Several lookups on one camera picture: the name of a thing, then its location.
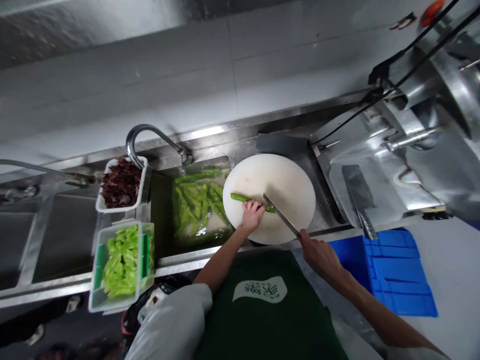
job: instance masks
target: blue crate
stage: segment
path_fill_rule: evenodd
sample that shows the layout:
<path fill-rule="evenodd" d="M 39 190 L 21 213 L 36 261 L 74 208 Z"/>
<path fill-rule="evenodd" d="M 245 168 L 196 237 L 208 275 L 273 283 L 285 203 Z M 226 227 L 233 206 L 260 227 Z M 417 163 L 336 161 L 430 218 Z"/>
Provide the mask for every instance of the blue crate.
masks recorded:
<path fill-rule="evenodd" d="M 437 317 L 415 239 L 405 230 L 331 241 L 330 245 L 357 281 L 398 315 Z"/>

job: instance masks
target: white plastic container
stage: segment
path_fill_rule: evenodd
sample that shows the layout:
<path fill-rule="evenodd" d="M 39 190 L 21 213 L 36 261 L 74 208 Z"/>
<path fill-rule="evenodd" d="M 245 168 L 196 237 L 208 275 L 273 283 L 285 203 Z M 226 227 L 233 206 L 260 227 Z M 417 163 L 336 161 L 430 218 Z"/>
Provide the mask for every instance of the white plastic container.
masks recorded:
<path fill-rule="evenodd" d="M 136 302 L 140 295 L 148 290 L 155 280 L 155 258 L 154 249 L 154 224 L 151 222 L 140 222 L 129 219 L 114 223 L 111 227 L 104 228 L 98 232 L 96 239 L 96 251 L 93 259 L 93 270 L 91 277 L 91 290 L 88 297 L 88 311 L 97 312 L 119 312 L 126 310 Z M 105 265 L 109 260 L 107 242 L 110 238 L 117 237 L 117 231 L 127 229 L 132 225 L 138 226 L 138 257 L 136 266 L 135 293 L 108 298 L 105 293 L 103 273 Z"/>
<path fill-rule="evenodd" d="M 148 200 L 149 197 L 149 189 L 150 189 L 150 178 L 152 176 L 152 168 L 149 165 L 147 159 L 143 156 L 139 156 L 138 159 L 143 163 L 143 170 L 141 171 L 140 177 L 140 185 L 138 187 L 138 196 L 136 197 L 136 203 L 132 206 L 125 206 L 125 207 L 113 207 L 108 208 L 105 205 L 105 199 L 102 196 L 102 188 L 98 191 L 98 196 L 96 198 L 95 208 L 99 213 L 123 213 L 129 210 L 136 209 L 140 203 L 144 203 Z M 117 159 L 110 160 L 105 167 L 104 174 L 111 173 L 110 167 L 118 165 Z"/>

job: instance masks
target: slicing machine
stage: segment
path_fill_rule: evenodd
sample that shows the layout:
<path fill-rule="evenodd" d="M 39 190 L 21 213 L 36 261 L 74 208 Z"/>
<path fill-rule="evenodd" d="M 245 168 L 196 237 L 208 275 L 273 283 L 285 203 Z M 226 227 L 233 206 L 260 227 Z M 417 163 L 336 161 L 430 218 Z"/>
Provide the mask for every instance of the slicing machine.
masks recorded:
<path fill-rule="evenodd" d="M 442 22 L 390 66 L 376 90 L 392 90 L 455 25 L 447 16 Z M 387 97 L 338 130 L 365 104 L 310 135 L 345 220 L 365 229 L 342 173 L 346 165 L 358 165 L 366 180 L 375 207 L 365 212 L 373 227 L 437 207 L 445 215 L 480 220 L 479 58 L 474 36 L 459 33 Z"/>

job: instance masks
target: green apron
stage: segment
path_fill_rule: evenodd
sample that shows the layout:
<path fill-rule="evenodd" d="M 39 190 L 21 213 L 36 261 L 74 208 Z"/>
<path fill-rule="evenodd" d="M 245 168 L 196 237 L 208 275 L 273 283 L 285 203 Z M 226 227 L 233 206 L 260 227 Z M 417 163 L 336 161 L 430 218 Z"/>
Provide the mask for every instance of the green apron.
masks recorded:
<path fill-rule="evenodd" d="M 348 359 L 290 251 L 237 258 L 213 299 L 196 359 Z"/>

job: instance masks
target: black cable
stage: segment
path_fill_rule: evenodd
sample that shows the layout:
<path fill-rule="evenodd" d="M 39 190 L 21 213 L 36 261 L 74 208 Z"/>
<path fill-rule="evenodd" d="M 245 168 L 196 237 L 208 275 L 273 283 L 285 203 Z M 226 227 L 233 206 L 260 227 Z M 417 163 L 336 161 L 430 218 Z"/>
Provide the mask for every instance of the black cable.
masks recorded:
<path fill-rule="evenodd" d="M 345 126 L 347 123 L 349 123 L 353 118 L 356 116 L 360 115 L 363 113 L 365 110 L 368 108 L 372 107 L 376 103 L 378 103 L 380 100 L 383 100 L 386 98 L 388 95 L 393 93 L 400 85 L 402 85 L 405 81 L 407 81 L 423 64 L 427 62 L 428 59 L 430 59 L 438 50 L 440 50 L 446 43 L 448 43 L 455 35 L 457 35 L 464 27 L 466 27 L 469 23 L 471 23 L 478 15 L 480 15 L 480 6 L 477 7 L 465 20 L 463 20 L 456 28 L 454 28 L 452 31 L 450 31 L 437 45 L 435 45 L 422 59 L 404 76 L 401 78 L 399 82 L 397 82 L 395 85 L 392 86 L 392 88 L 387 91 L 385 94 L 383 94 L 381 97 L 378 99 L 370 102 L 366 106 L 362 107 L 360 110 L 358 110 L 355 114 L 350 116 L 347 120 L 345 120 L 341 125 L 337 126 L 335 129 L 330 131 L 326 136 L 322 137 L 320 140 L 318 140 L 316 143 L 321 142 L 322 140 L 325 140 L 328 138 L 330 135 L 335 133 L 337 130 L 341 129 L 343 126 Z"/>

